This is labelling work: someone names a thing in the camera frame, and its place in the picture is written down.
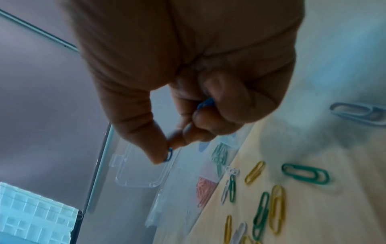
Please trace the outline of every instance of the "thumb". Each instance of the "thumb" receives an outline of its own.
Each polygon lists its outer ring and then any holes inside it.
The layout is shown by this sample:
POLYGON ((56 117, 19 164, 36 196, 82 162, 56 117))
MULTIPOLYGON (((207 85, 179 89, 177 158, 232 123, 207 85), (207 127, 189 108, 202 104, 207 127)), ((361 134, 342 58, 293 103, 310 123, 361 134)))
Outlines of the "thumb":
POLYGON ((168 143, 151 112, 150 92, 131 88, 98 85, 104 111, 118 134, 140 147, 154 163, 162 163, 168 155, 168 143))

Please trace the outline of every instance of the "yellow paper clip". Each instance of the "yellow paper clip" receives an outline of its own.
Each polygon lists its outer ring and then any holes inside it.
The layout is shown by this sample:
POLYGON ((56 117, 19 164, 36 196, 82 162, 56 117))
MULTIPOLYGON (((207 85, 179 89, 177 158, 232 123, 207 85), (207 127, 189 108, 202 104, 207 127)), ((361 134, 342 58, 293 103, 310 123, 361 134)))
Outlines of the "yellow paper clip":
POLYGON ((246 185, 252 184, 252 182, 256 180, 256 178, 261 174, 264 168, 265 168, 265 162, 264 161, 258 162, 256 166, 245 177, 245 180, 244 180, 245 184, 246 185))
POLYGON ((248 235, 244 235, 241 239, 241 244, 253 244, 248 235))
POLYGON ((272 188, 272 192, 271 192, 271 203, 269 206, 269 214, 268 214, 268 225, 271 231, 275 235, 280 234, 281 225, 284 221, 284 217, 285 217, 285 191, 283 187, 279 185, 275 185, 272 188), (279 206, 280 206, 280 212, 278 214, 276 213, 277 202, 279 202, 279 206), (275 229, 274 227, 274 221, 275 221, 276 215, 278 217, 277 229, 275 229))
POLYGON ((225 222, 224 244, 229 244, 231 236, 232 236, 232 216, 228 215, 226 217, 226 222, 225 222))

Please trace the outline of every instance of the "white wall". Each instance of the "white wall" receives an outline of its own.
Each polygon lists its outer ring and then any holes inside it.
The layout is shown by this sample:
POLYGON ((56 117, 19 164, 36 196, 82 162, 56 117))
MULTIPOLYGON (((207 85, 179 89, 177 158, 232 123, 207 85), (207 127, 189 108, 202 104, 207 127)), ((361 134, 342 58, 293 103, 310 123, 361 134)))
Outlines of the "white wall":
MULTIPOLYGON (((52 1, 0 8, 73 41, 52 1)), ((0 181, 82 209, 107 124, 80 55, 0 17, 0 181)))

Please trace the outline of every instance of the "wooden desk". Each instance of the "wooden desk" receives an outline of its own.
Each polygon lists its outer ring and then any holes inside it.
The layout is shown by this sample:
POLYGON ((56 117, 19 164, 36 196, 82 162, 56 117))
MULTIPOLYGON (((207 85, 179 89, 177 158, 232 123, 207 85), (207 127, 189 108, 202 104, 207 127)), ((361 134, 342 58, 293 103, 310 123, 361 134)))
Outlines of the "wooden desk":
POLYGON ((275 184, 286 189, 286 220, 279 236, 266 228, 263 243, 386 243, 386 128, 329 113, 337 101, 386 105, 386 2, 370 2, 306 1, 289 92, 232 163, 240 169, 236 202, 220 205, 225 177, 185 239, 158 230, 155 244, 222 243, 228 214, 232 232, 245 221, 251 236, 261 194, 275 184), (247 187, 259 160, 267 167, 247 187), (281 173, 285 162, 326 169, 334 181, 296 181, 281 173))

